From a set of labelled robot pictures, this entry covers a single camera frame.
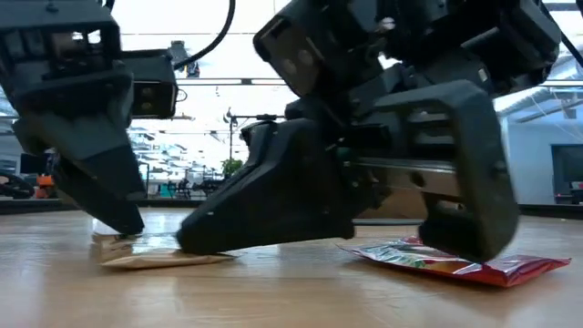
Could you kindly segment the grey round woven placemat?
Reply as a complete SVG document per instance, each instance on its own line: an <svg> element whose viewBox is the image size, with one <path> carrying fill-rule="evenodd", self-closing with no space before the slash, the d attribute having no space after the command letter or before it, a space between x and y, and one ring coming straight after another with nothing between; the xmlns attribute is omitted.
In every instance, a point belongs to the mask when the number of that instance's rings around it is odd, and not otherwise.
<svg viewBox="0 0 583 328"><path fill-rule="evenodd" d="M416 219L353 219L355 226L418 226L423 222Z"/></svg>

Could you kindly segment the long ceiling light bar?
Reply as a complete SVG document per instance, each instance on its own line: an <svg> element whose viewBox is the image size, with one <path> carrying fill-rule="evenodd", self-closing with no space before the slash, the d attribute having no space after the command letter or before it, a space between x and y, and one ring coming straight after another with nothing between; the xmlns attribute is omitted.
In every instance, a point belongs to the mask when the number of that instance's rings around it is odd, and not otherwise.
<svg viewBox="0 0 583 328"><path fill-rule="evenodd" d="M154 129L129 129L128 134L151 134L151 135L229 135L229 130L154 130Z"/></svg>

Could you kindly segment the silver ceiling air duct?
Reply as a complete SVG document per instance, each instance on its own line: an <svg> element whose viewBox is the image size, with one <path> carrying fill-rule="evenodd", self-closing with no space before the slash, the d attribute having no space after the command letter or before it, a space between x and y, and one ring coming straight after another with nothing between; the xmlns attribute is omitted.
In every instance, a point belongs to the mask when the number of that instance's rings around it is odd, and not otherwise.
<svg viewBox="0 0 583 328"><path fill-rule="evenodd" d="M528 118L526 125L529 126L552 125L554 121L551 117L546 117L543 111L554 107L555 100L549 87L534 87L496 98L494 105L502 132L506 134L522 118Z"/></svg>

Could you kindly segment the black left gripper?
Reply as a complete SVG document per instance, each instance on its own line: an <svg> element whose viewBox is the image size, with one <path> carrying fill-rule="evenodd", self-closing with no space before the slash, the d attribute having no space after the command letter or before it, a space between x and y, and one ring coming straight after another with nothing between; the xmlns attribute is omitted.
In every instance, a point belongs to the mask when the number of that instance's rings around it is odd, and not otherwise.
<svg viewBox="0 0 583 328"><path fill-rule="evenodd" d="M133 75L121 60L115 2L0 0L0 86L19 114L75 118L130 104ZM143 231L130 201L145 196L145 185L122 125L104 115L33 114L13 131L24 151L58 155L52 176L61 200L118 233Z"/></svg>

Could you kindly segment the strawberry tea sachet red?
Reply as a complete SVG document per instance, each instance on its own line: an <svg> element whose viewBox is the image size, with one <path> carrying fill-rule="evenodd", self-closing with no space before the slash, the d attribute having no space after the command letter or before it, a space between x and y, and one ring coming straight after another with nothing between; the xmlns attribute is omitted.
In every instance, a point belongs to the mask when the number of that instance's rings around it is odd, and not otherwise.
<svg viewBox="0 0 583 328"><path fill-rule="evenodd" d="M471 262L428 247L422 244L417 238L405 238L370 245L346 246L343 249L366 259L381 263L451 274L466 274L482 269L495 269L502 272L509 272L518 265L517 260L503 259L488 263Z"/></svg>
<svg viewBox="0 0 583 328"><path fill-rule="evenodd" d="M453 273L456 278L497 287L512 287L543 273L565 267L571 259L550 259L530 255L511 255L486 263L473 263Z"/></svg>

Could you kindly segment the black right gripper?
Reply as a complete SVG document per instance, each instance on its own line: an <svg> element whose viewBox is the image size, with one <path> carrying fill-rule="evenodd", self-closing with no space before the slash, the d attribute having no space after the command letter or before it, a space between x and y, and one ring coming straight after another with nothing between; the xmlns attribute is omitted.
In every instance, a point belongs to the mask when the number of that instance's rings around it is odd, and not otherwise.
<svg viewBox="0 0 583 328"><path fill-rule="evenodd" d="M494 259L512 240L518 207L484 69L396 64L347 85L319 68L287 78L298 101L287 118L315 120L343 179L353 218L400 190L419 193L430 247Z"/></svg>

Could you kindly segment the orange background object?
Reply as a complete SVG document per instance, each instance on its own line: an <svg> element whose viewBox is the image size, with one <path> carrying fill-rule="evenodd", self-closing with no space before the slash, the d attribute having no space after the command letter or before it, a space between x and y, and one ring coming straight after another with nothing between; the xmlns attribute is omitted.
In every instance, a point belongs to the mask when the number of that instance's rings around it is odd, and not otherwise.
<svg viewBox="0 0 583 328"><path fill-rule="evenodd" d="M36 177L36 198L54 199L56 190L53 178L50 175L40 175Z"/></svg>

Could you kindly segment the dark glass doorway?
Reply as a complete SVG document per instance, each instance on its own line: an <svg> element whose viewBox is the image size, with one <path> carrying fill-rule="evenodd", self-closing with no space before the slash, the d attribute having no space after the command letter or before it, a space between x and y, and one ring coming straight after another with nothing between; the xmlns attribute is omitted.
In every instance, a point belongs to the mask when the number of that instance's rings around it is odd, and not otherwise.
<svg viewBox="0 0 583 328"><path fill-rule="evenodd" d="M583 204L583 144L552 145L556 204Z"/></svg>

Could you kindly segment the background green plant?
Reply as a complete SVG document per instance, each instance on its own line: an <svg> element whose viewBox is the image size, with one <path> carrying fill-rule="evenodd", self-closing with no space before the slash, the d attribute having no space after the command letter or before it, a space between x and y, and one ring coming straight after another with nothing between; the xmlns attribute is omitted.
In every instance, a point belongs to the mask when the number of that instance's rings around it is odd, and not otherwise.
<svg viewBox="0 0 583 328"><path fill-rule="evenodd" d="M221 162L222 167L222 175L225 179L230 178L237 170L239 170L243 165L243 162L240 159L224 159Z"/></svg>

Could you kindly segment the black background monitor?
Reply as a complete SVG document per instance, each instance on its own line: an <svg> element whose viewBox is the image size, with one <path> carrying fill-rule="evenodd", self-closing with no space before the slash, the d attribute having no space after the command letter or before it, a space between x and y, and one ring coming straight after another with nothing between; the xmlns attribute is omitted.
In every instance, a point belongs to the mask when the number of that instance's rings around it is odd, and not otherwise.
<svg viewBox="0 0 583 328"><path fill-rule="evenodd" d="M42 154L41 156L22 153L20 155L19 172L21 174L45 174L48 168L48 159L48 153Z"/></svg>

